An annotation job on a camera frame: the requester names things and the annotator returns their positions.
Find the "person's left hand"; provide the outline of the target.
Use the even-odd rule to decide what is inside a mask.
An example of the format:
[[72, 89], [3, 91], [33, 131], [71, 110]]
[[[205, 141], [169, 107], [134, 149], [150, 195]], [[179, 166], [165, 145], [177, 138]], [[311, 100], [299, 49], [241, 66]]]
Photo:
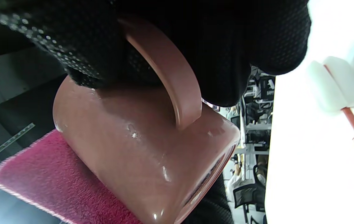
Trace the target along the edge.
[[207, 194], [182, 224], [233, 224], [233, 216], [226, 197], [221, 173]]

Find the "person's right hand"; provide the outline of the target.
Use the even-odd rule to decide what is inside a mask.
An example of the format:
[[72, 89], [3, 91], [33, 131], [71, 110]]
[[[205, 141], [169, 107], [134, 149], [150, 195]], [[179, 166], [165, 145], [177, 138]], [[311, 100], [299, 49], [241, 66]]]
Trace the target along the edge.
[[0, 24], [55, 57], [77, 85], [160, 85], [125, 39], [122, 15], [163, 31], [193, 69], [202, 98], [221, 107], [238, 103], [252, 66], [269, 75], [297, 68], [312, 23], [307, 0], [0, 0]]

